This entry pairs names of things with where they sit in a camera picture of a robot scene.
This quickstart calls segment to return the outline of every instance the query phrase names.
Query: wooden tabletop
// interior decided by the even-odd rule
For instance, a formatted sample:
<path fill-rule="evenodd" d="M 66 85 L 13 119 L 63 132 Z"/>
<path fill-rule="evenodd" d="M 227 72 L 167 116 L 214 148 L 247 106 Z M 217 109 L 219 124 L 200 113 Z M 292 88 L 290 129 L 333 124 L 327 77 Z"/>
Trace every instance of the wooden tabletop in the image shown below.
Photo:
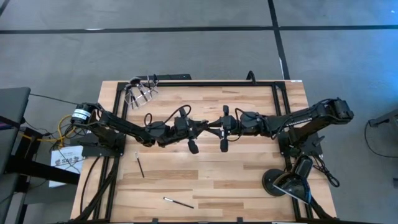
<path fill-rule="evenodd" d="M 102 84 L 98 102 L 106 110 L 112 111 L 117 83 L 106 81 Z M 302 82 L 286 81 L 286 87 L 292 111 L 308 107 Z M 230 111 L 241 108 L 260 114 L 275 114 L 271 87 L 267 86 L 161 87 L 159 90 L 159 95 L 139 110 L 129 108 L 127 120 L 143 126 L 146 113 L 152 113 L 154 121 L 165 120 L 184 104 L 192 106 L 189 117 L 194 120 L 218 119 L 223 114 L 223 105 L 228 105 Z M 283 105 L 280 92 L 279 100 Z M 150 222 L 152 218 L 159 218 L 160 222 L 233 222 L 236 217 L 243 217 L 245 221 L 295 220 L 291 198 L 287 195 L 273 197 L 261 184 L 267 169 L 284 169 L 277 141 L 260 136 L 242 136 L 240 140 L 229 143 L 227 153 L 222 153 L 220 140 L 204 132 L 196 143 L 200 152 L 193 155 L 188 150 L 187 141 L 166 148 L 144 147 L 127 137 L 119 165 L 111 221 Z M 136 151 L 139 152 L 145 179 L 134 155 Z M 84 161 L 71 218 L 80 213 L 81 191 L 94 159 Z M 102 158 L 90 175 L 83 208 L 97 191 L 101 166 Z M 335 216 L 325 176 L 312 169 L 308 181 L 318 203 L 327 213 Z M 165 201 L 163 197 L 195 208 Z M 99 217 L 104 217 L 107 192 L 104 198 Z M 302 203 L 300 208 L 302 216 L 305 216 Z"/>

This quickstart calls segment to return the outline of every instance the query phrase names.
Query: black cable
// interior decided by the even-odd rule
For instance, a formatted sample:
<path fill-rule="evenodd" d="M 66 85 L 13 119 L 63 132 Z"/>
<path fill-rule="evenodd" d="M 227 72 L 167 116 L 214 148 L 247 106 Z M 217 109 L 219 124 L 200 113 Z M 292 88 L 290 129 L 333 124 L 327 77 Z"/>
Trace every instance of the black cable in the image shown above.
<path fill-rule="evenodd" d="M 61 156 L 68 162 L 69 167 L 73 167 L 75 170 L 77 170 L 77 172 L 80 174 L 80 170 L 77 169 L 74 165 L 76 164 L 76 162 L 72 165 L 69 160 L 62 154 L 61 149 L 58 149 L 58 152 L 61 154 Z"/>
<path fill-rule="evenodd" d="M 73 126 L 71 125 L 71 124 L 69 124 L 69 126 L 66 128 L 66 130 L 63 132 L 63 134 L 62 134 L 62 136 L 65 136 L 65 138 L 66 138 L 66 136 L 67 136 L 67 134 L 69 133 L 69 132 L 71 132 L 73 130 Z"/>
<path fill-rule="evenodd" d="M 62 130 L 62 128 L 64 128 L 64 127 L 66 127 L 66 126 L 69 126 L 70 124 L 65 124 L 65 125 L 63 125 L 63 126 L 61 126 L 61 130 Z M 55 133 L 57 133 L 58 132 L 58 130 L 56 130 L 56 131 L 54 131 L 54 132 L 51 132 L 51 136 L 53 135 L 53 134 L 55 134 Z"/>
<path fill-rule="evenodd" d="M 35 128 L 35 127 L 33 127 L 33 125 L 31 125 L 31 124 L 29 124 L 29 122 L 27 122 L 27 120 L 25 119 L 25 123 L 27 124 L 27 125 L 29 125 L 32 129 L 35 129 L 35 130 L 37 130 L 37 131 L 39 131 L 39 130 L 43 130 L 43 131 L 45 131 L 46 132 L 46 134 L 47 133 L 49 133 L 50 134 L 50 131 L 48 131 L 47 129 L 45 129 L 45 128 Z"/>
<path fill-rule="evenodd" d="M 34 186 L 34 187 L 31 187 L 31 188 L 29 188 L 28 190 L 32 190 L 32 189 L 34 189 L 34 188 L 40 187 L 41 185 L 43 185 L 44 183 L 46 183 L 46 181 L 47 181 L 47 180 L 44 180 L 41 184 L 39 184 L 39 185 L 37 185 L 37 186 Z M 10 197 L 14 196 L 16 193 L 18 193 L 18 192 L 14 192 L 14 193 L 8 195 L 5 199 L 1 200 L 1 201 L 0 201 L 0 205 L 1 205 L 3 202 L 5 202 L 7 199 L 9 199 Z"/>
<path fill-rule="evenodd" d="M 318 215 L 319 218 L 321 219 L 333 219 L 329 214 L 327 214 L 324 209 L 318 204 L 318 202 L 315 200 L 315 198 L 311 197 L 311 202 L 310 202 L 311 207 L 315 211 L 315 213 Z"/>
<path fill-rule="evenodd" d="M 241 134 L 238 136 L 238 138 L 236 138 L 236 139 L 234 139 L 234 140 L 229 140 L 229 139 L 227 139 L 227 141 L 229 141 L 229 142 L 235 142 L 235 141 L 237 141 L 237 140 L 239 140 L 240 138 L 241 138 Z"/>
<path fill-rule="evenodd" d="M 32 96 L 38 96 L 38 97 L 43 97 L 43 98 L 47 98 L 47 99 L 51 99 L 51 100 L 57 100 L 57 101 L 59 101 L 59 102 L 70 103 L 70 104 L 73 104 L 73 105 L 79 105 L 78 103 L 74 103 L 74 102 L 70 102 L 70 101 L 66 101 L 66 100 L 60 100 L 60 99 L 56 99 L 56 98 L 54 98 L 54 97 L 49 97 L 49 96 L 44 96 L 44 95 L 38 95 L 38 94 L 33 94 L 33 93 L 30 93 L 30 95 L 32 95 Z"/>
<path fill-rule="evenodd" d="M 80 131 L 78 131 L 78 132 L 76 132 L 76 129 L 75 129 L 75 130 L 73 130 L 73 132 L 75 133 L 75 135 L 70 136 L 70 137 L 65 136 L 65 138 L 73 139 L 76 136 L 85 136 L 86 135 L 86 133 L 84 132 L 84 129 L 80 129 Z"/>
<path fill-rule="evenodd" d="M 108 188 L 110 183 L 116 178 L 117 176 L 117 170 L 118 167 L 116 163 L 112 165 L 111 171 L 109 172 L 108 176 L 106 177 L 105 181 L 103 182 L 102 186 L 98 189 L 97 193 L 94 195 L 93 199 L 91 202 L 87 205 L 87 207 L 80 213 L 78 217 L 75 218 L 75 220 L 87 220 L 87 218 L 90 216 L 91 212 L 95 208 L 95 206 L 98 204 L 98 202 L 101 200 L 102 195 L 104 194 L 105 190 Z"/>
<path fill-rule="evenodd" d="M 170 119 L 172 119 L 173 116 L 174 116 L 180 109 L 185 108 L 185 107 L 189 108 L 189 111 L 187 112 L 187 115 L 185 115 L 185 116 L 183 117 L 183 118 L 186 118 L 186 117 L 191 113 L 191 110 L 192 110 L 192 107 L 191 107 L 190 105 L 183 105 L 183 106 L 180 106 L 180 107 L 177 108 L 165 121 L 163 121 L 162 124 L 160 124 L 160 125 L 158 125 L 158 126 L 150 127 L 150 129 L 158 128 L 158 127 L 164 125 L 165 123 L 167 123 L 168 121 L 170 121 Z M 147 124 L 147 121 L 146 121 L 146 118 L 147 118 L 148 116 L 150 116 L 149 124 Z M 151 123 L 152 123 L 152 114 L 151 114 L 151 113 L 145 114 L 145 116 L 144 116 L 144 125 L 145 125 L 145 127 L 147 128 Z"/>
<path fill-rule="evenodd" d="M 97 157 L 97 158 L 94 160 L 94 163 L 93 163 L 93 165 L 91 165 L 91 167 L 90 167 L 90 169 L 89 169 L 89 171 L 88 171 L 88 174 L 87 174 L 86 180 L 85 180 L 85 184 L 83 185 L 83 190 L 81 191 L 81 199 L 80 199 L 80 215 L 83 213 L 83 198 L 84 198 L 84 196 L 85 196 L 85 189 L 86 189 L 86 185 L 87 185 L 87 182 L 88 182 L 88 178 L 89 178 L 89 176 L 90 176 L 90 174 L 91 174 L 91 171 L 93 170 L 93 168 L 94 168 L 95 164 L 97 163 L 98 159 L 100 159 L 100 157 L 99 157 L 99 156 L 98 156 L 98 157 Z"/>
<path fill-rule="evenodd" d="M 313 156 L 316 165 L 313 165 L 314 168 L 322 172 L 326 178 L 329 180 L 329 183 L 334 187 L 340 187 L 340 181 L 336 177 L 334 177 L 330 171 L 326 168 L 325 162 L 319 156 Z"/>
<path fill-rule="evenodd" d="M 372 149 L 372 147 L 369 145 L 368 137 L 367 137 L 367 135 L 366 135 L 366 130 L 368 129 L 368 126 L 369 126 L 369 122 L 366 123 L 366 125 L 365 125 L 365 131 L 364 131 L 365 141 L 366 141 L 366 145 L 368 146 L 368 149 L 369 149 L 371 152 L 373 152 L 374 154 L 376 154 L 376 155 L 378 155 L 378 156 L 381 156 L 381 157 L 385 157 L 385 158 L 398 158 L 398 156 L 386 156 L 386 155 L 377 153 L 377 152 L 375 152 L 375 151 Z"/>

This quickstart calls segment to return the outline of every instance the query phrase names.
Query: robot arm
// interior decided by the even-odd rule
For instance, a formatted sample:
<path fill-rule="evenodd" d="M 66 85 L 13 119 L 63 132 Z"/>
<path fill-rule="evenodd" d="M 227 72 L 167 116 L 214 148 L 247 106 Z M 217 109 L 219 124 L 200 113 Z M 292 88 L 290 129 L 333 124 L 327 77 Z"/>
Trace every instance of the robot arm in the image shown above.
<path fill-rule="evenodd" d="M 203 131 L 217 135 L 221 139 L 220 149 L 228 151 L 228 136 L 261 136 L 275 139 L 284 128 L 308 122 L 301 128 L 289 131 L 292 144 L 299 144 L 306 138 L 328 126 L 329 124 L 346 124 L 353 119 L 353 112 L 347 103 L 339 98 L 323 100 L 309 108 L 283 116 L 266 116 L 256 112 L 235 109 L 236 119 L 229 115 L 228 106 L 223 107 L 224 115 L 215 122 L 194 121 L 188 117 L 184 105 L 178 109 L 180 117 L 174 118 L 174 125 L 167 126 L 163 121 L 156 121 L 140 127 L 124 119 L 118 118 L 104 110 L 99 103 L 82 103 L 72 114 L 71 123 L 78 128 L 90 130 L 100 144 L 112 148 L 119 133 L 134 137 L 137 142 L 151 147 L 158 143 L 160 147 L 188 139 L 188 148 L 193 153 L 199 152 L 194 139 Z"/>

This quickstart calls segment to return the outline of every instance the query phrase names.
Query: marker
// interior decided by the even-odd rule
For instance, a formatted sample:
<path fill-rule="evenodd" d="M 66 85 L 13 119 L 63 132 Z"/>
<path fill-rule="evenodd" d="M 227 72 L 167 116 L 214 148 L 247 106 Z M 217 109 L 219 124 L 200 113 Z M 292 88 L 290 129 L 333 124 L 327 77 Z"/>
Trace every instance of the marker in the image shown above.
<path fill-rule="evenodd" d="M 142 178 L 145 178 L 144 171 L 142 171 L 141 163 L 139 162 L 138 152 L 136 152 L 136 158 L 137 158 L 137 161 L 138 161 L 139 169 L 141 170 Z"/>
<path fill-rule="evenodd" d="M 164 200 L 168 200 L 169 202 L 174 202 L 174 203 L 177 203 L 177 204 L 179 204 L 179 205 L 183 205 L 183 206 L 188 207 L 188 208 L 194 208 L 194 207 L 192 207 L 191 205 L 187 205 L 187 204 L 184 204 L 184 203 L 181 203 L 181 202 L 178 202 L 178 201 L 174 201 L 174 200 L 169 199 L 169 198 L 167 198 L 167 197 L 163 197 L 163 199 L 164 199 Z"/>

